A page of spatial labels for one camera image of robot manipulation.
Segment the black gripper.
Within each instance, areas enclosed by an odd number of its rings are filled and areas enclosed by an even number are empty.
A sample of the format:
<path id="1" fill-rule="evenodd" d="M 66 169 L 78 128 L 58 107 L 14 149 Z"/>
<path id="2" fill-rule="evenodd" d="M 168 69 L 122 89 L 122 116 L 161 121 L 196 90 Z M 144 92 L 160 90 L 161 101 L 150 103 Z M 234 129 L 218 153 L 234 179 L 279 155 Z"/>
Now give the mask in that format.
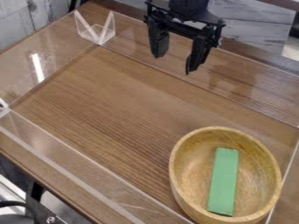
<path id="1" fill-rule="evenodd" d="M 185 74 L 205 62 L 212 47 L 220 42 L 225 22 L 208 10 L 209 0 L 144 0 L 148 38 L 153 57 L 161 58 L 169 46 L 169 33 L 192 40 L 185 61 Z"/>

